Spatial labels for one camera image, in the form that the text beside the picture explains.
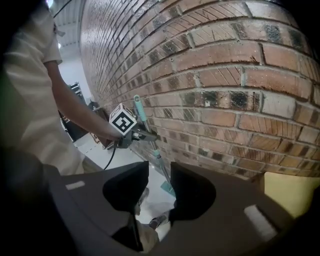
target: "ceiling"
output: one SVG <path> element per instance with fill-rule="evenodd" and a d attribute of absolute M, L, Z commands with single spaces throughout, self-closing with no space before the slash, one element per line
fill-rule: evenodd
<path fill-rule="evenodd" d="M 54 0 L 50 8 L 54 15 L 69 0 Z M 57 36 L 61 44 L 60 52 L 63 57 L 71 52 L 79 52 L 80 49 L 80 24 L 82 12 L 86 0 L 72 0 L 68 5 L 54 18 L 59 31 L 65 32 L 64 36 Z"/>

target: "white shirt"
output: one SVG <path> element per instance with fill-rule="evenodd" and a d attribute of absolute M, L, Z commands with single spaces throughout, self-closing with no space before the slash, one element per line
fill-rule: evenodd
<path fill-rule="evenodd" d="M 34 154 L 43 164 L 57 167 L 62 175 L 84 173 L 84 155 L 61 126 L 52 82 L 44 66 L 49 61 L 62 62 L 54 19 L 45 6 L 39 7 L 16 33 L 4 57 L 2 142 Z"/>

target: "brick wall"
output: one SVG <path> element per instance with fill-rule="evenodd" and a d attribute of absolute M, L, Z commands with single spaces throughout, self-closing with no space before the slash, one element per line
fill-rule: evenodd
<path fill-rule="evenodd" d="M 80 45 L 108 112 L 143 98 L 167 167 L 320 177 L 320 69 L 279 1 L 87 0 Z"/>

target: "floor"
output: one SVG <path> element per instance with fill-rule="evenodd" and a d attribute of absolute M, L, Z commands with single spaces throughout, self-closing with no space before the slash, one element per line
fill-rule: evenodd
<path fill-rule="evenodd" d="M 112 155 L 112 150 L 103 149 L 101 143 L 96 144 L 90 134 L 77 140 L 74 145 L 101 168 L 108 164 Z M 143 160 L 130 149 L 118 148 L 107 170 L 140 161 Z M 175 198 L 160 187 L 165 180 L 165 177 L 150 164 L 149 183 L 147 185 L 150 193 L 141 205 L 140 215 L 136 216 L 136 219 L 141 223 L 147 224 L 153 218 L 173 208 Z M 169 229 L 169 223 L 156 229 L 160 240 L 168 233 Z"/>

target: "mop head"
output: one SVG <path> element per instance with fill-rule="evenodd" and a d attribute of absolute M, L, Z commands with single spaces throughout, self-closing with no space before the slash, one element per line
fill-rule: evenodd
<path fill-rule="evenodd" d="M 168 183 L 168 181 L 165 181 L 164 183 L 162 183 L 161 188 L 168 192 L 170 195 L 176 197 L 175 191 L 172 188 L 172 186 L 170 186 L 170 184 Z"/>

